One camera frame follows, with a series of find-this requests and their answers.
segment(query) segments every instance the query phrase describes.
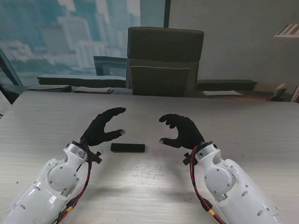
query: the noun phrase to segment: wooden table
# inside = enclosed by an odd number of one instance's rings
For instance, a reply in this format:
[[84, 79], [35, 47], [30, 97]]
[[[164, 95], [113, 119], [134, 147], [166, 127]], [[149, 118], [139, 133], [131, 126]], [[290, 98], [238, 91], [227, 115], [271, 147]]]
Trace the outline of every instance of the wooden table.
[[[114, 142], [144, 143], [143, 154], [110, 152], [111, 143], [93, 147], [90, 184], [66, 224], [215, 224], [192, 188], [182, 160], [187, 149], [159, 144], [176, 137], [158, 119], [178, 113], [192, 119], [206, 140], [222, 149], [276, 202], [284, 224], [298, 223], [299, 105], [239, 100], [26, 92], [0, 119], [0, 214], [51, 158], [79, 140], [98, 113], [125, 106], [106, 130], [123, 128]], [[86, 166], [79, 177], [86, 176]], [[202, 195], [214, 204], [196, 168]]]

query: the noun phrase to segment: black phone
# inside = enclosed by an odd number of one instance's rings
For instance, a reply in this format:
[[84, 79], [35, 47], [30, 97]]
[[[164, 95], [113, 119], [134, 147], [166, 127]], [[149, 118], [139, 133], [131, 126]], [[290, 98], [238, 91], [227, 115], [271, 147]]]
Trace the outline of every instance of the black phone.
[[145, 144], [112, 143], [111, 151], [114, 153], [144, 153]]

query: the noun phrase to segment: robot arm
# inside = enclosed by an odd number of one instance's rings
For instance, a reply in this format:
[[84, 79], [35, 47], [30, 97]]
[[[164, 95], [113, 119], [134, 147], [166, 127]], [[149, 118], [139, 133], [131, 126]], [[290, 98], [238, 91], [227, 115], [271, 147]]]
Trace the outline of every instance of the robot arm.
[[205, 184], [230, 224], [282, 224], [274, 202], [234, 161], [210, 144], [196, 154]]
[[[99, 114], [82, 135], [80, 143], [73, 141], [64, 149], [63, 160], [48, 161], [38, 177], [9, 206], [2, 224], [53, 224], [57, 221], [58, 215], [71, 200], [71, 194], [80, 181], [77, 177], [79, 166], [86, 160], [89, 163], [101, 162], [100, 153], [92, 153], [88, 146], [95, 146], [122, 136], [124, 130], [105, 133], [104, 127], [113, 116], [125, 110], [119, 107]], [[68, 208], [71, 210], [73, 206], [74, 202]]]
[[[196, 125], [189, 118], [167, 114], [159, 121], [166, 121], [170, 128], [178, 129], [176, 139], [162, 138], [160, 143], [196, 150], [195, 158], [204, 169], [206, 187], [230, 224], [282, 224], [274, 202], [236, 162], [223, 160], [221, 151], [212, 143], [204, 141]], [[192, 155], [185, 154], [185, 165], [191, 163]], [[211, 210], [210, 213], [215, 217], [211, 208], [210, 204], [209, 208], [205, 209]]]
[[64, 149], [66, 158], [52, 159], [7, 210], [3, 224], [52, 224], [77, 186], [77, 168], [87, 153], [71, 143]]

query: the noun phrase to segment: red wire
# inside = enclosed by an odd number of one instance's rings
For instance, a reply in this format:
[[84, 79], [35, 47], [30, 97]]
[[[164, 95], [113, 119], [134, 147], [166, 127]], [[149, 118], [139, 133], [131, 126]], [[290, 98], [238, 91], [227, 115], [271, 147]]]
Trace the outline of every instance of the red wire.
[[[194, 147], [194, 149], [192, 150], [192, 155], [191, 155], [191, 162], [190, 162], [190, 176], [191, 176], [191, 181], [193, 183], [193, 187], [194, 187], [194, 190], [196, 192], [196, 195], [198, 195], [198, 197], [203, 201], [203, 203], [205, 204], [206, 207], [208, 207], [209, 209], [212, 209], [210, 208], [210, 206], [206, 203], [206, 201], [204, 200], [204, 198], [200, 195], [200, 193], [198, 192], [197, 190], [197, 187], [196, 187], [196, 182], [195, 182], [195, 179], [193, 178], [193, 162], [194, 162], [194, 153], [196, 152], [196, 149], [197, 149], [197, 146]], [[220, 223], [220, 224], [226, 224], [216, 213], [213, 215], [215, 217], [215, 219]]]
[[[91, 168], [92, 168], [92, 163], [93, 163], [93, 160], [92, 160], [92, 158], [90, 158], [90, 170], [91, 170]], [[88, 172], [88, 174], [87, 174], [86, 183], [89, 182], [89, 178], [90, 178], [90, 172]], [[83, 189], [81, 190], [81, 192], [80, 192], [80, 194], [79, 194], [77, 200], [75, 201], [75, 203], [74, 203], [73, 206], [72, 206], [73, 208], [75, 208], [75, 206], [76, 206], [76, 204], [78, 203], [80, 197], [83, 195], [83, 193], [84, 193], [86, 187], [84, 186]], [[68, 213], [69, 213], [69, 211], [66, 212], [66, 213], [64, 214], [64, 216], [62, 216], [62, 218], [61, 218], [61, 219], [59, 220], [59, 222], [56, 223], [56, 224], [60, 224], [60, 223], [62, 222], [62, 220], [67, 216]]]

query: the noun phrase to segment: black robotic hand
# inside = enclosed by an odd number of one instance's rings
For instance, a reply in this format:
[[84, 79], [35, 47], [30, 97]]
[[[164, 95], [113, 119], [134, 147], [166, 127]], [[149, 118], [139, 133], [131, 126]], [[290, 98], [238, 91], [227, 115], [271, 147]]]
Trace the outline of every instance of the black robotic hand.
[[111, 141], [122, 136], [125, 133], [122, 129], [105, 133], [104, 128], [106, 123], [109, 122], [112, 117], [117, 116], [120, 113], [124, 113], [125, 111], [126, 108], [116, 107], [99, 114], [91, 122], [80, 140], [88, 146], [97, 146], [104, 141]]
[[187, 117], [183, 117], [177, 114], [166, 114], [159, 119], [160, 122], [165, 122], [171, 129], [177, 127], [178, 137], [176, 139], [162, 138], [160, 143], [180, 148], [185, 147], [193, 149], [195, 146], [205, 142], [201, 133], [197, 129], [193, 121]]

